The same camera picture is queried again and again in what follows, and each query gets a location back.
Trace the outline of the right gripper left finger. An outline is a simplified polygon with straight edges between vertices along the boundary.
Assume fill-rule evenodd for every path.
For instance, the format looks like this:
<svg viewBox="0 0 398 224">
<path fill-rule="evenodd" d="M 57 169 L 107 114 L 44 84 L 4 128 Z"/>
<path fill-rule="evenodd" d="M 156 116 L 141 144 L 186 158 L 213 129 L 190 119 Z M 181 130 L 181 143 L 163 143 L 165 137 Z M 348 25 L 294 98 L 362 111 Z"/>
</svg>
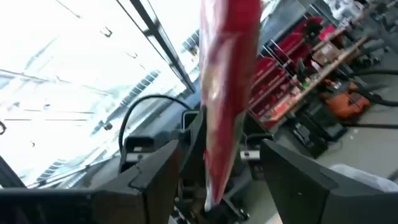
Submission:
<svg viewBox="0 0 398 224">
<path fill-rule="evenodd" d="M 173 140 L 95 189 L 0 190 L 0 224 L 167 224 L 181 160 Z"/>
</svg>

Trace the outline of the orange vacuum cleaner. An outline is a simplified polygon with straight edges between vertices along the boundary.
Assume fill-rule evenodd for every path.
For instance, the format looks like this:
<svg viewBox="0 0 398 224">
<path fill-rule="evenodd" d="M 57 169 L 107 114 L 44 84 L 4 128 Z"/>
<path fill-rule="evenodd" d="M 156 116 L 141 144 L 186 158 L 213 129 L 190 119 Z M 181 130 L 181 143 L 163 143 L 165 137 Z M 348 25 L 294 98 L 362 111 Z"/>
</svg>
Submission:
<svg viewBox="0 0 398 224">
<path fill-rule="evenodd" d="M 351 81 L 323 81 L 320 97 L 339 119 L 347 120 L 369 108 L 370 101 L 357 92 L 359 85 Z"/>
</svg>

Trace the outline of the black tool case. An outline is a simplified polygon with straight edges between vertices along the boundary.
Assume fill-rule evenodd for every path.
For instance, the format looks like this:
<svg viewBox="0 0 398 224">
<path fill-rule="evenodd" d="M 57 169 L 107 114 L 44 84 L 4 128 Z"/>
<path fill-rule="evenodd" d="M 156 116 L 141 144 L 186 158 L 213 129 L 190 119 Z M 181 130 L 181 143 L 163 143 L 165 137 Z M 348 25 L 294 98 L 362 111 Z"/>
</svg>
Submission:
<svg viewBox="0 0 398 224">
<path fill-rule="evenodd" d="M 287 136 L 298 151 L 314 159 L 328 150 L 346 132 L 338 118 L 323 103 L 306 104 L 285 123 Z"/>
</svg>

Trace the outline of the red popcorn bag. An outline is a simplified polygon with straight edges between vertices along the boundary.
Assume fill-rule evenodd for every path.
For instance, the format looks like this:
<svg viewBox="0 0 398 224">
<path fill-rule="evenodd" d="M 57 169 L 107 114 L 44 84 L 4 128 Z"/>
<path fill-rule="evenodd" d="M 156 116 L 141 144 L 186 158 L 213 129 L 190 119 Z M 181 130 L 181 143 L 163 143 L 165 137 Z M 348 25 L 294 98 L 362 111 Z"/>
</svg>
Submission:
<svg viewBox="0 0 398 224">
<path fill-rule="evenodd" d="M 261 0 L 201 0 L 201 105 L 206 109 L 205 211 L 224 194 L 256 66 Z"/>
</svg>

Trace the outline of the red storage rack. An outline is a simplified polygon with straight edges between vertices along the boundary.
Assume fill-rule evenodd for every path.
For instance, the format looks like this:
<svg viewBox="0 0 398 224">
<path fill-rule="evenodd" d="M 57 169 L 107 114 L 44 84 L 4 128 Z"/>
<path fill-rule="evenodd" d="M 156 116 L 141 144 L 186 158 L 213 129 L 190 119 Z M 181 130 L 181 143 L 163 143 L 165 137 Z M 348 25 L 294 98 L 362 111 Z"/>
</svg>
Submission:
<svg viewBox="0 0 398 224">
<path fill-rule="evenodd" d="M 368 39 L 354 39 L 322 16 L 302 16 L 262 46 L 249 99 L 253 120 L 264 130 L 278 126 Z"/>
</svg>

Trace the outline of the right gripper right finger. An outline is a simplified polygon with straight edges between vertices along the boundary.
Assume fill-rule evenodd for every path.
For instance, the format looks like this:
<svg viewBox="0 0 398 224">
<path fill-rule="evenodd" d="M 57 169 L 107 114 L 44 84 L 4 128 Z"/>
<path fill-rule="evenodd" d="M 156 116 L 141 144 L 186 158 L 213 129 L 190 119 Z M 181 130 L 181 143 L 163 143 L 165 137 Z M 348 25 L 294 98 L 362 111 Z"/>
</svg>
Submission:
<svg viewBox="0 0 398 224">
<path fill-rule="evenodd" d="M 283 224 L 398 224 L 398 192 L 383 192 L 265 139 L 260 158 Z"/>
</svg>

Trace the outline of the black window frame bar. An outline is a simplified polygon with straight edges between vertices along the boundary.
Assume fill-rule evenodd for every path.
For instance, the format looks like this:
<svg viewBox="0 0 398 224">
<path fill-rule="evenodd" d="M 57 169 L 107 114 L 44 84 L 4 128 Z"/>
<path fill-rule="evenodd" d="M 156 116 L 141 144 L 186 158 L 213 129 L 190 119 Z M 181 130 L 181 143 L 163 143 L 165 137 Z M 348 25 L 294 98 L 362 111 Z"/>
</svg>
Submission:
<svg viewBox="0 0 398 224">
<path fill-rule="evenodd" d="M 183 66 L 166 31 L 159 21 L 149 0 L 126 0 L 133 10 L 128 11 L 120 0 L 115 0 L 128 18 L 135 24 L 154 50 L 166 62 L 176 77 L 191 93 L 196 92 L 193 82 Z"/>
</svg>

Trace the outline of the white power strip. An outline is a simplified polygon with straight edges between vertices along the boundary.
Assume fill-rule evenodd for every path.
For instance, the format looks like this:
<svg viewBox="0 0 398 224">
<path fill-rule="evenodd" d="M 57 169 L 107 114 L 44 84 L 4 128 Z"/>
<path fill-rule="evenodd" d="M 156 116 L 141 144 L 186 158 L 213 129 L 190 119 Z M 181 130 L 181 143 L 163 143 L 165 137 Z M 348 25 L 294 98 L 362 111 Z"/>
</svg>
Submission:
<svg viewBox="0 0 398 224">
<path fill-rule="evenodd" d="M 260 161 L 260 150 L 244 150 L 240 151 L 240 156 L 243 161 Z"/>
</svg>

